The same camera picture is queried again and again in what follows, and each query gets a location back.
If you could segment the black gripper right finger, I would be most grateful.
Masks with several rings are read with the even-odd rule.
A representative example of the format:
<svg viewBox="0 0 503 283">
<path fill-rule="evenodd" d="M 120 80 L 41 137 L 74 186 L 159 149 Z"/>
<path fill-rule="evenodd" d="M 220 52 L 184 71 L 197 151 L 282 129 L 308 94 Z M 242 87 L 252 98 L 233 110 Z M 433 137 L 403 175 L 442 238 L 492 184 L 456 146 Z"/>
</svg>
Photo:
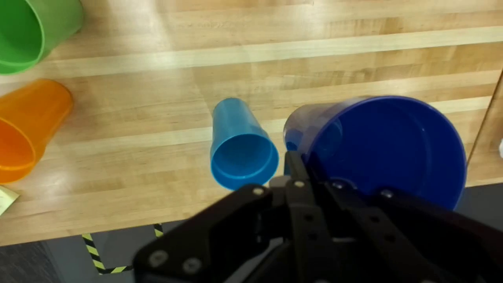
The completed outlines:
<svg viewBox="0 0 503 283">
<path fill-rule="evenodd" d="M 447 283 L 447 277 L 428 263 L 382 209 L 365 203 L 346 181 L 335 179 L 329 186 L 338 208 L 349 216 L 362 238 L 378 252 L 387 274 L 396 283 Z"/>
</svg>

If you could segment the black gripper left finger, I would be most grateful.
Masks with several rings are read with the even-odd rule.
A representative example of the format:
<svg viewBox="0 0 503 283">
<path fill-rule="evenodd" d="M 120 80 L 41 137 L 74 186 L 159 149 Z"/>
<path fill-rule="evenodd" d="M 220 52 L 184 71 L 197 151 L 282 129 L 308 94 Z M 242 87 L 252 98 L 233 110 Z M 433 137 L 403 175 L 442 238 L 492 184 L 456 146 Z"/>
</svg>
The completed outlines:
<svg viewBox="0 0 503 283">
<path fill-rule="evenodd" d="M 299 153 L 289 151 L 286 154 L 285 171 L 289 176 L 286 205 L 291 222 L 296 278 L 299 283 L 335 283 L 335 275 L 329 266 L 332 238 L 316 205 L 310 175 Z"/>
</svg>

